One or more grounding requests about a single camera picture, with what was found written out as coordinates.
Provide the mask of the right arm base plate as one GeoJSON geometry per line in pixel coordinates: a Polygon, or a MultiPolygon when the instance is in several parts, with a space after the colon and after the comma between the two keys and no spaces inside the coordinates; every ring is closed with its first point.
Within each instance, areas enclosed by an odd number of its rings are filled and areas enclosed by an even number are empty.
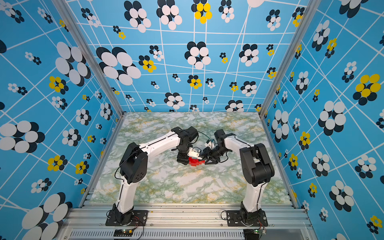
{"type": "Polygon", "coordinates": [[[249,213],[243,209],[239,211],[226,211],[226,219],[229,227],[267,227],[266,213],[260,209],[249,213]]]}

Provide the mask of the red stepped lego assembly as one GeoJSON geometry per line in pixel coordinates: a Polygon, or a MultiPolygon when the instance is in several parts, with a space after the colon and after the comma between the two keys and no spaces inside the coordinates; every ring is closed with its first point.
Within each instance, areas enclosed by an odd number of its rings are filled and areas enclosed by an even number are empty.
{"type": "Polygon", "coordinates": [[[189,164],[191,166],[193,166],[193,167],[196,167],[196,166],[199,166],[199,165],[204,165],[205,161],[189,157],[189,164]]]}

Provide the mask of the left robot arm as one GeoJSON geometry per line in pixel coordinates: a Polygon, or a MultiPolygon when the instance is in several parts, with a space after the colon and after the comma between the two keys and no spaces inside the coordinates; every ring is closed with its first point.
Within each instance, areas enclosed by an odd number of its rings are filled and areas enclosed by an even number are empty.
{"type": "Polygon", "coordinates": [[[186,130],[180,127],[171,129],[164,136],[148,143],[128,145],[119,167],[121,187],[119,197],[112,208],[112,217],[120,225],[128,225],[133,219],[134,196],[138,183],[146,176],[148,162],[152,157],[167,151],[177,150],[177,162],[189,164],[189,151],[193,147],[192,141],[199,136],[194,127],[186,130]]]}

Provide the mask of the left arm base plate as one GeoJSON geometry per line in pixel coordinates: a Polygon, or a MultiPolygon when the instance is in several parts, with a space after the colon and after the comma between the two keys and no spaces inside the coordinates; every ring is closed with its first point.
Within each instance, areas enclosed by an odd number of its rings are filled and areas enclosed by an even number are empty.
{"type": "Polygon", "coordinates": [[[106,220],[106,226],[122,227],[122,226],[145,226],[148,219],[147,210],[130,210],[125,214],[118,210],[110,210],[106,220]]]}

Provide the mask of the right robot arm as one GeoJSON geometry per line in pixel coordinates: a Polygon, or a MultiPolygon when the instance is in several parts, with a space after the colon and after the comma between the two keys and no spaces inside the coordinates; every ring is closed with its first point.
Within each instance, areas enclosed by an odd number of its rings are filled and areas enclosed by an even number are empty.
{"type": "Polygon", "coordinates": [[[199,158],[206,165],[215,165],[221,162],[220,157],[228,152],[237,154],[241,159],[243,176],[247,181],[246,194],[241,202],[240,216],[243,224],[252,226],[262,223],[262,196],[266,186],[275,175],[272,161],[264,144],[251,145],[235,134],[225,134],[223,130],[215,132],[217,144],[206,146],[199,153],[199,158]]]}

